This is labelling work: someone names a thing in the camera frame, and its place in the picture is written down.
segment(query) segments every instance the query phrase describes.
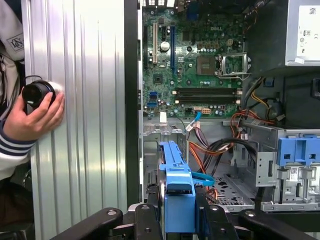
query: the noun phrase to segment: silver ribbed panel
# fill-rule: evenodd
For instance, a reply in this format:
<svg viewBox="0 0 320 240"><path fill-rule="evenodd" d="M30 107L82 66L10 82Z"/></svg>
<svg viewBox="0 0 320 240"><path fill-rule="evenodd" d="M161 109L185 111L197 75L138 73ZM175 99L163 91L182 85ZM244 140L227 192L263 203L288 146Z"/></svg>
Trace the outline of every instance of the silver ribbed panel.
<svg viewBox="0 0 320 240"><path fill-rule="evenodd" d="M22 0L22 14L26 75L66 97L62 125L31 151L36 239L47 240L127 208L124 1Z"/></svg>

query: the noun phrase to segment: striped sleeve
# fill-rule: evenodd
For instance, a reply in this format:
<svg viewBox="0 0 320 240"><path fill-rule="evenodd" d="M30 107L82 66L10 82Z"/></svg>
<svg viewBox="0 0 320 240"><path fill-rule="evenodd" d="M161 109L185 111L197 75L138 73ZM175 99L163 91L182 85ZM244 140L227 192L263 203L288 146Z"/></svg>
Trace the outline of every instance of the striped sleeve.
<svg viewBox="0 0 320 240"><path fill-rule="evenodd" d="M8 156L24 157L36 141L18 141L4 133L5 120L0 122L0 153Z"/></svg>

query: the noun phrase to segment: finger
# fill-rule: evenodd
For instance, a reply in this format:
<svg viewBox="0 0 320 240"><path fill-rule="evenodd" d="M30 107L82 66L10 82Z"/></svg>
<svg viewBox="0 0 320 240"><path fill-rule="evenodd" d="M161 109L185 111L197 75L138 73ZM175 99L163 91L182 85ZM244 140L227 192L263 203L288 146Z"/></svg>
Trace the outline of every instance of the finger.
<svg viewBox="0 0 320 240"><path fill-rule="evenodd" d="M52 95L53 95L52 92L47 93L43 98L40 106L28 115L28 120L30 122L37 123L40 119L42 119L46 115L48 108L50 106Z"/></svg>
<svg viewBox="0 0 320 240"><path fill-rule="evenodd" d="M65 100L63 99L55 115L46 124L46 127L45 127L46 129L51 129L52 126L55 126L57 122L60 122L63 119L64 109L65 109Z"/></svg>
<svg viewBox="0 0 320 240"><path fill-rule="evenodd" d="M16 98L15 103L14 103L14 106L13 106L13 108L12 108L11 111L24 111L25 106L26 106L26 105L25 105L25 101L24 101L24 99L23 99L23 97L22 97L22 94L20 94L20 95Z"/></svg>
<svg viewBox="0 0 320 240"><path fill-rule="evenodd" d="M62 120L64 119L64 116L62 115L49 129L50 131L55 130L62 122Z"/></svg>
<svg viewBox="0 0 320 240"><path fill-rule="evenodd" d="M64 105L64 95L63 93L59 93L56 96L56 99L52 103L52 105L49 107L46 114L43 116L41 120L39 120L38 124L40 126L46 126L51 120L55 118L55 115L57 111L60 109L61 105Z"/></svg>

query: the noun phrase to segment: green motherboard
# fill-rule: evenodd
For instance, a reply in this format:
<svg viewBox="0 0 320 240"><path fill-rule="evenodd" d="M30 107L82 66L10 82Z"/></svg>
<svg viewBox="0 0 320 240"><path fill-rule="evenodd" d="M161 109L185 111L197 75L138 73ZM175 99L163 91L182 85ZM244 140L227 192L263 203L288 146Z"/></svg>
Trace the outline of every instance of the green motherboard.
<svg viewBox="0 0 320 240"><path fill-rule="evenodd" d="M219 77L217 56L243 52L243 16L208 15L197 21L172 10L143 12L143 113L156 117L226 118L237 112L238 78ZM241 57L225 60L225 72L241 72Z"/></svg>

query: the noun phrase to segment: screw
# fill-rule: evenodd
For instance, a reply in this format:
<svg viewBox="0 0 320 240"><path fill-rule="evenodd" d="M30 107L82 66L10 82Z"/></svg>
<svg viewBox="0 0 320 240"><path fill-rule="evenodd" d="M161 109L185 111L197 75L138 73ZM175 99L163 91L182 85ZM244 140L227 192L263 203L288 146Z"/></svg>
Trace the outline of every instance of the screw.
<svg viewBox="0 0 320 240"><path fill-rule="evenodd" d="M117 214L117 212L116 212L116 211L113 211L113 210L110 210L110 211L108 212L108 215L110 215L110 216L115 215L115 214Z"/></svg>
<svg viewBox="0 0 320 240"><path fill-rule="evenodd" d="M143 205L141 209L148 210L148 209L150 209L150 207L148 207L148 205Z"/></svg>
<svg viewBox="0 0 320 240"><path fill-rule="evenodd" d="M255 213L252 212L252 211L246 211L245 212L245 215L249 216L249 217L254 217L255 216Z"/></svg>

